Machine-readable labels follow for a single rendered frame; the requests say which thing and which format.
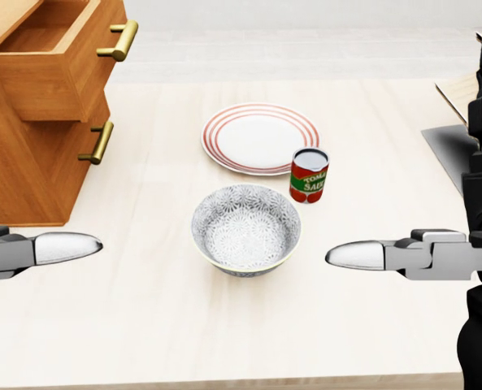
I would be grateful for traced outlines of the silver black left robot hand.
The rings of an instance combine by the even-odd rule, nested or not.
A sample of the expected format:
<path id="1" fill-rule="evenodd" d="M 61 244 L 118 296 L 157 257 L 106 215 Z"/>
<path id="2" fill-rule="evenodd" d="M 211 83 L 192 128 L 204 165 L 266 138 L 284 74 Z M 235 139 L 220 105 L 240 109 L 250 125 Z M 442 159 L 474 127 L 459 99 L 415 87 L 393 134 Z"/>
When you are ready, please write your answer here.
<path id="1" fill-rule="evenodd" d="M 78 232 L 46 232 L 26 237 L 0 225 L 0 280 L 10 279 L 30 267 L 84 258 L 102 250 L 96 237 Z"/>

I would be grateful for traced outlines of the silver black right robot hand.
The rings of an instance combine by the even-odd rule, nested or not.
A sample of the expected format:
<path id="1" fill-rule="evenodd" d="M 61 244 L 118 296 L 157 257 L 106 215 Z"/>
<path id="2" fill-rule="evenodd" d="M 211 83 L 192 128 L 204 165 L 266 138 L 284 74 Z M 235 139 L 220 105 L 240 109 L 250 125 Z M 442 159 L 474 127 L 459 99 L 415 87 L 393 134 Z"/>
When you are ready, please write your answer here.
<path id="1" fill-rule="evenodd" d="M 339 245 L 325 256 L 336 267 L 396 271 L 409 280 L 469 280 L 478 275 L 480 285 L 467 292 L 468 319 L 457 343 L 463 390 L 482 390 L 482 47 L 476 78 L 479 91 L 468 105 L 467 132 L 477 148 L 469 158 L 469 170 L 462 174 L 469 232 L 415 229 L 396 241 Z"/>

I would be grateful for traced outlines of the closed wooden drawer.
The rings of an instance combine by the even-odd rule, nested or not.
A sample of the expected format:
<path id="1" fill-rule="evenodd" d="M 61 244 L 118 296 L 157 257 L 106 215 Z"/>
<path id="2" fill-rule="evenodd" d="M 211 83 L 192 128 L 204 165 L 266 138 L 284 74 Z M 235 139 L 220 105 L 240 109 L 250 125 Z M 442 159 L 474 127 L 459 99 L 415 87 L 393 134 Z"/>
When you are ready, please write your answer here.
<path id="1" fill-rule="evenodd" d="M 97 95 L 89 121 L 32 121 L 24 124 L 28 144 L 45 177 L 46 201 L 54 207 L 54 215 L 36 217 L 32 226 L 62 226 L 70 218 L 90 162 L 78 159 L 90 153 L 99 134 L 92 127 L 102 126 L 110 118 L 103 91 Z"/>

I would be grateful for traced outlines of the wooden cabinet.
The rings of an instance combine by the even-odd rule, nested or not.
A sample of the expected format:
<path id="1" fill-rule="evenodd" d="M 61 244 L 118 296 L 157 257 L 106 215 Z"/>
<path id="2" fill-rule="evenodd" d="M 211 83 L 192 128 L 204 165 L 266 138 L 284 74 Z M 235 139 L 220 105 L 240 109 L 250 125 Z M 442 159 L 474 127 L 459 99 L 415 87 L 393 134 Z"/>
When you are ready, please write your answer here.
<path id="1" fill-rule="evenodd" d="M 43 0 L 0 0 L 0 43 L 33 13 Z M 28 144 L 22 120 L 0 81 L 0 224 L 32 226 L 36 217 L 54 215 L 46 201 L 45 177 Z"/>

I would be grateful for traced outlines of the open wooden drawer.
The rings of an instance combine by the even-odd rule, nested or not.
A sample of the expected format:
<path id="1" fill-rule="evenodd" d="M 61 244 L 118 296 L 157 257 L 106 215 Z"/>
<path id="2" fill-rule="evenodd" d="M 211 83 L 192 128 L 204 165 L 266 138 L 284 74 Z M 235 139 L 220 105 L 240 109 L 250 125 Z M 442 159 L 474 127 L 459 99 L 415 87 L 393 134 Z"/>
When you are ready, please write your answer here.
<path id="1" fill-rule="evenodd" d="M 127 20 L 123 0 L 43 0 L 0 43 L 0 81 L 22 120 L 85 122 L 115 65 L 100 57 Z"/>

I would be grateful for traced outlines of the red tomato sauce tin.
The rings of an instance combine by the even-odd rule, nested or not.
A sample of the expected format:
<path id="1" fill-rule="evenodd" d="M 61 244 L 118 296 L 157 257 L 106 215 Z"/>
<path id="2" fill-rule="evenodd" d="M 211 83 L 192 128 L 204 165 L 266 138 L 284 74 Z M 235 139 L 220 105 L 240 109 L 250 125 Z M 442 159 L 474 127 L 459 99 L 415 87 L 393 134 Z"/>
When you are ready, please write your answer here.
<path id="1" fill-rule="evenodd" d="M 289 193 L 299 203 L 317 202 L 324 190 L 329 157 L 320 148 L 304 147 L 293 155 Z"/>

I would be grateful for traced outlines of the grey patterned bowl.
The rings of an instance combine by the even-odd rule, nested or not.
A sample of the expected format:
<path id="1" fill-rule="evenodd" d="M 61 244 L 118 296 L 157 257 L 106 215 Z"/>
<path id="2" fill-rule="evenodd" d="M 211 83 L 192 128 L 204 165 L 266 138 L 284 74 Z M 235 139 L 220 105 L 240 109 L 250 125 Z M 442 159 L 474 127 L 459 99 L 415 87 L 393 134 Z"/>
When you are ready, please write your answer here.
<path id="1" fill-rule="evenodd" d="M 290 258 L 301 239 L 302 221 L 282 193 L 258 184 L 233 184 L 198 204 L 190 231 L 212 266 L 249 278 L 274 271 Z"/>

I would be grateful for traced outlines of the white plate with red rings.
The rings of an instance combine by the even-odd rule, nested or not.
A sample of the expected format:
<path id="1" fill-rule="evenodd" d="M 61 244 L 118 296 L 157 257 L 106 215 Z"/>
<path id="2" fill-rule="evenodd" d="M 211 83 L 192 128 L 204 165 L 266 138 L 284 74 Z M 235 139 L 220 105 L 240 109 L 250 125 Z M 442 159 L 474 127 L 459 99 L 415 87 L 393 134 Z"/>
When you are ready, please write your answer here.
<path id="1" fill-rule="evenodd" d="M 200 136 L 212 160 L 250 176 L 290 173 L 293 153 L 319 147 L 320 140 L 319 130 L 304 114 L 264 102 L 245 102 L 218 111 Z"/>

